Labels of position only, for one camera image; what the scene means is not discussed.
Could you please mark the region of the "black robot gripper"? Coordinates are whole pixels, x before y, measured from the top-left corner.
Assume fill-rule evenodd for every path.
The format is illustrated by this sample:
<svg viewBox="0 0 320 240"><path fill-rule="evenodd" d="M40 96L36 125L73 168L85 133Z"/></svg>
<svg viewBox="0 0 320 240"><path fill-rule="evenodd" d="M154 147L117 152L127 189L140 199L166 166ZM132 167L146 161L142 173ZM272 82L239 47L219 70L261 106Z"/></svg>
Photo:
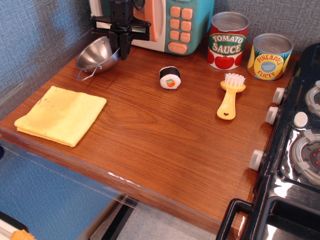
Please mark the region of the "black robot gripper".
<svg viewBox="0 0 320 240"><path fill-rule="evenodd" d="M149 21L134 17L134 9L142 10L134 0L111 0L109 16L92 16L92 32L107 36L113 53L120 48L121 60L126 60L133 40L151 39Z"/></svg>

